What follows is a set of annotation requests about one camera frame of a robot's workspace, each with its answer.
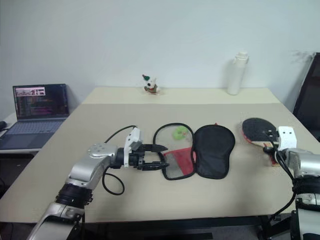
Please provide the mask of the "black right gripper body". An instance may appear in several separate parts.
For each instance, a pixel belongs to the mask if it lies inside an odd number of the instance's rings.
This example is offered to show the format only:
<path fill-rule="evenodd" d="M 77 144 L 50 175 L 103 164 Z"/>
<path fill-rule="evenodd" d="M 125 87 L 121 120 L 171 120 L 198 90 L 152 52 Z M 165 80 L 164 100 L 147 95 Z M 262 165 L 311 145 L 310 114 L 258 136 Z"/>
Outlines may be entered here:
<path fill-rule="evenodd" d="M 275 131 L 272 129 L 263 129 L 262 130 L 262 141 L 265 143 L 269 143 L 272 146 L 278 146 L 279 141 L 278 141 L 278 135 Z"/>

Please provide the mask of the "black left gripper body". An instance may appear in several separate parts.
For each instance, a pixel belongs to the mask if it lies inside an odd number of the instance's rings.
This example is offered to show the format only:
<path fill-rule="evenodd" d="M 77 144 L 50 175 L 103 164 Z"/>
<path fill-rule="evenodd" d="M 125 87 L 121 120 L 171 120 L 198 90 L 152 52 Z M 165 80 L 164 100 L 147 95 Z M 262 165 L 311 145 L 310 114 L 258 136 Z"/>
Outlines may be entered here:
<path fill-rule="evenodd" d="M 151 151 L 150 144 L 142 144 L 136 150 L 132 150 L 129 154 L 129 166 L 136 168 L 137 170 L 149 171 L 150 166 L 145 162 L 144 157 L 146 152 Z"/>

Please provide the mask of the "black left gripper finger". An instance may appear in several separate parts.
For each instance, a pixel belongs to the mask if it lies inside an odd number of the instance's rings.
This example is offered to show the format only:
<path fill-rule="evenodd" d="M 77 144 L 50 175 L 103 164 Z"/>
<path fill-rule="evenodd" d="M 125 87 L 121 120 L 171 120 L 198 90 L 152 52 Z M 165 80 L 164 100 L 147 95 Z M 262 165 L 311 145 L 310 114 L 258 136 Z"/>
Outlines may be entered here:
<path fill-rule="evenodd" d="M 152 153 L 161 153 L 163 151 L 167 151 L 168 148 L 163 146 L 163 145 L 159 145 L 159 144 L 146 144 L 145 145 L 145 151 L 146 152 L 152 152 Z"/>
<path fill-rule="evenodd" d="M 144 163 L 142 165 L 142 170 L 143 171 L 157 171 L 157 170 L 165 169 L 169 165 L 170 165 L 169 163 L 165 163 L 165 162 L 161 162 L 161 161 L 153 161 L 153 162 Z"/>

